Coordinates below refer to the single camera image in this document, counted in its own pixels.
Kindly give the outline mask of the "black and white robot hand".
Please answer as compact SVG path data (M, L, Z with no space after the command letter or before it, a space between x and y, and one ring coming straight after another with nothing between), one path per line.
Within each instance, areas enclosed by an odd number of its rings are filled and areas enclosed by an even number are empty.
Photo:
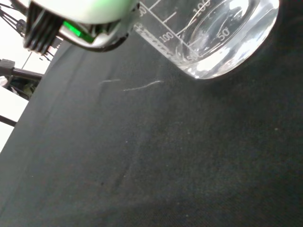
M55 38L93 52L108 52L129 36L139 17L137 0L21 0L26 8L23 45L45 54Z

